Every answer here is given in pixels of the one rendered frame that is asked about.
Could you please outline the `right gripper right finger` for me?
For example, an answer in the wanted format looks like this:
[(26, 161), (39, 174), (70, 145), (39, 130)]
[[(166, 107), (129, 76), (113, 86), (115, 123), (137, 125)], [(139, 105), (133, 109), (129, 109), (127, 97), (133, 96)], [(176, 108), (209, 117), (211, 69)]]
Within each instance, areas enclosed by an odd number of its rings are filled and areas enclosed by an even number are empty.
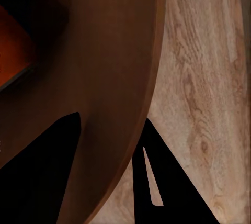
[[(145, 147), (164, 206), (151, 201)], [(147, 118), (132, 157), (135, 224), (219, 224)]]

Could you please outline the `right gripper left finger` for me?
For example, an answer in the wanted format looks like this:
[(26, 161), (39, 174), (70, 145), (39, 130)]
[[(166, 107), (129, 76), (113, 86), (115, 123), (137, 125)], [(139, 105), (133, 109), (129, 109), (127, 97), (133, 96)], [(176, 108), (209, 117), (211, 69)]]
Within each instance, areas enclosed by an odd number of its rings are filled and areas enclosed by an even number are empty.
[(0, 224), (56, 224), (80, 134), (65, 115), (0, 169)]

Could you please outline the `trash can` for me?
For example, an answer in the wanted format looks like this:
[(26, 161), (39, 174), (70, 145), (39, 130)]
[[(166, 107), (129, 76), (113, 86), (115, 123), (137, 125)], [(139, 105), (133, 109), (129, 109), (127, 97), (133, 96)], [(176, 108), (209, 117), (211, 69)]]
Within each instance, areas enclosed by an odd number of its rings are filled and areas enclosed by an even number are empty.
[(0, 95), (0, 169), (78, 112), (81, 134), (56, 224), (89, 224), (126, 171), (149, 114), (166, 0), (33, 0), (32, 12), (42, 63)]

